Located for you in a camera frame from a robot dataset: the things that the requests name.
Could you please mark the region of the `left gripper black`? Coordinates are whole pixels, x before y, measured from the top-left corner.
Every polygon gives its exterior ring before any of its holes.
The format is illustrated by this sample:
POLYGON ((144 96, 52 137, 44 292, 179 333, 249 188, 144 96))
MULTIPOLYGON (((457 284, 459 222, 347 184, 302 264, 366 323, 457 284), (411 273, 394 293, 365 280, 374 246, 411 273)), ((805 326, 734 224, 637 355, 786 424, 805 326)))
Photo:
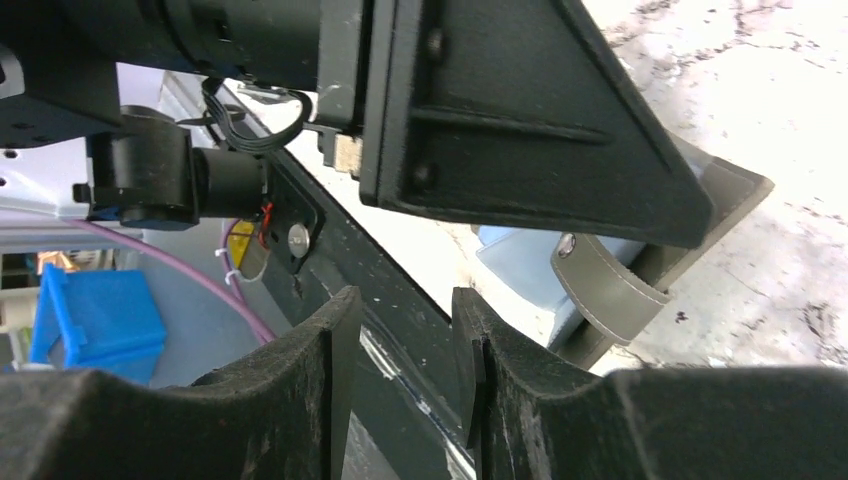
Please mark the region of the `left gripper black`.
POLYGON ((367 1, 5 1, 1 143, 120 125, 118 64, 313 91, 319 123, 364 110, 367 1))

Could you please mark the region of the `grey leather card holder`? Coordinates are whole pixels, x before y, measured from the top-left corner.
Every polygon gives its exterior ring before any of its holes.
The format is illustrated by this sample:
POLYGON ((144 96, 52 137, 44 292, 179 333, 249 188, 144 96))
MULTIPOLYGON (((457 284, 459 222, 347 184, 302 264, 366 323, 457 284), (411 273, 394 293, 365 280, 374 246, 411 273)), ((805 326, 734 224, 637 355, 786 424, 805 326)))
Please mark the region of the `grey leather card holder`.
POLYGON ((581 368, 614 345, 629 345, 669 303, 673 283, 774 188, 759 173, 672 139, 714 205, 696 249, 533 229, 475 230, 481 263, 537 310, 534 320, 510 318, 510 324, 581 368))

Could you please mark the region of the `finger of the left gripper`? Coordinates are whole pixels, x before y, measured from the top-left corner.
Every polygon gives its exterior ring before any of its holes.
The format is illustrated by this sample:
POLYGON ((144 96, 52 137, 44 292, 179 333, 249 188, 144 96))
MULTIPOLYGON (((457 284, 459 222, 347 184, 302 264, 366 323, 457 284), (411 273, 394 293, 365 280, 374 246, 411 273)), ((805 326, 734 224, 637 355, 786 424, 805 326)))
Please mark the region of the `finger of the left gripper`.
POLYGON ((579 1, 378 1, 361 201, 694 248, 713 204, 579 1))

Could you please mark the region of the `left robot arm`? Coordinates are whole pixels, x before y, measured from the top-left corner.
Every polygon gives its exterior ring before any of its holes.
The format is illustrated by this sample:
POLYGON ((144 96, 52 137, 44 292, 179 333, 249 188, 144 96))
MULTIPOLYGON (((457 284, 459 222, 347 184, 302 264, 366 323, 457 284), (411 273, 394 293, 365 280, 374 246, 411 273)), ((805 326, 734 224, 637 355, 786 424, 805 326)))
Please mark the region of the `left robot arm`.
POLYGON ((380 209, 684 248, 713 215, 579 1, 1 5, 1 145, 83 140, 91 219, 256 215, 307 126, 380 209))

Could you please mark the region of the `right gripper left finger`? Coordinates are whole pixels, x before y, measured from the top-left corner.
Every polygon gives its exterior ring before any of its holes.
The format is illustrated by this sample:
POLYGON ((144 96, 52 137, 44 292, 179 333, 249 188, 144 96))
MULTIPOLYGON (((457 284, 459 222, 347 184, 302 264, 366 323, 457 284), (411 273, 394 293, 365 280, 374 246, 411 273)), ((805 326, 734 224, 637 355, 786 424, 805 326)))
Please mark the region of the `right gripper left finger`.
POLYGON ((352 408, 360 291, 186 387, 98 370, 1 378, 5 479, 337 479, 352 408))

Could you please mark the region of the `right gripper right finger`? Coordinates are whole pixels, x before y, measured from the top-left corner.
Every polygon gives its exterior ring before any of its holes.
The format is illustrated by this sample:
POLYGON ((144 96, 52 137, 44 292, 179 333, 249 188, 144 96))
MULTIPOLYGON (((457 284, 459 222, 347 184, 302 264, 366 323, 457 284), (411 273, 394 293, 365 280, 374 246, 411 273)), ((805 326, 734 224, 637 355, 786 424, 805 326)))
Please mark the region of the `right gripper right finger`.
POLYGON ((594 375, 471 288, 452 294, 466 446, 480 479, 843 479, 847 373, 645 368, 594 375))

